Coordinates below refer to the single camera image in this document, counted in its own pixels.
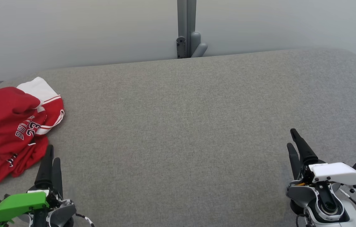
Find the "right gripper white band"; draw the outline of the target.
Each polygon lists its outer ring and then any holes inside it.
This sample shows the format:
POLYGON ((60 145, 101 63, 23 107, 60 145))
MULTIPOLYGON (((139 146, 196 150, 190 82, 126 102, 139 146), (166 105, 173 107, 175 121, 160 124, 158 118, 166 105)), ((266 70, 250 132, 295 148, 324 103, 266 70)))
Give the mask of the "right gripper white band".
POLYGON ((331 182, 349 186, 356 185, 356 169, 343 162, 318 164, 317 155, 297 130, 295 128, 290 129, 290 134, 300 155, 299 159, 298 152, 293 144, 287 143, 294 180, 298 179, 302 163, 303 165, 308 165, 300 178, 300 181, 303 183, 331 182))

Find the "grey vertical wall post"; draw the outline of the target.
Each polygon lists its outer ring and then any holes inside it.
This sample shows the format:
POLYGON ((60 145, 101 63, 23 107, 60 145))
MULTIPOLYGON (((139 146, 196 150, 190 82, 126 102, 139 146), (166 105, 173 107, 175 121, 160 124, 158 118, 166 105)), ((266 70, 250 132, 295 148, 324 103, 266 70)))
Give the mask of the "grey vertical wall post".
POLYGON ((190 58, 190 35, 196 27, 197 0, 177 0, 178 37, 186 39, 186 58, 190 58))

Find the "dark grey bracket plate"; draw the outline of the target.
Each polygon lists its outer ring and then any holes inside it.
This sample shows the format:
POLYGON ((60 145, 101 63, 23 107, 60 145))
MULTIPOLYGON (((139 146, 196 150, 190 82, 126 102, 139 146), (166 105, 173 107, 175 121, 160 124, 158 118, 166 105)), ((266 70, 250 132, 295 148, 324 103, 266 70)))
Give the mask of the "dark grey bracket plate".
POLYGON ((176 39, 176 53, 177 59, 186 58, 186 39, 183 36, 179 36, 176 39))

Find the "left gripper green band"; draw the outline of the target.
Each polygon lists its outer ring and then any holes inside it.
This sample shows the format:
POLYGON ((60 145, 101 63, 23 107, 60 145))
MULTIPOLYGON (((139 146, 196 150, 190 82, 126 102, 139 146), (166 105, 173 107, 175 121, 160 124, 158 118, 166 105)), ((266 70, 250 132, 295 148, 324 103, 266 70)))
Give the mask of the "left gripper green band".
POLYGON ((0 202, 0 227, 14 223, 14 218, 24 214, 29 227, 49 227, 49 213, 59 207, 59 195, 63 198, 61 159, 53 160, 53 156, 54 148, 49 144, 36 175, 36 190, 9 195, 0 202))

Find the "red white Bulls jersey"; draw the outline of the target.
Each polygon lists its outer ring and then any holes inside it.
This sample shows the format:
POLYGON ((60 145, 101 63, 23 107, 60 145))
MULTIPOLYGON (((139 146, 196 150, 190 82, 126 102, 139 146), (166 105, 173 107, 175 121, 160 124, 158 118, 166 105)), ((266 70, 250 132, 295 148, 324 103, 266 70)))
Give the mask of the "red white Bulls jersey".
POLYGON ((0 89, 0 154, 35 145, 65 115, 61 95, 41 77, 0 89))

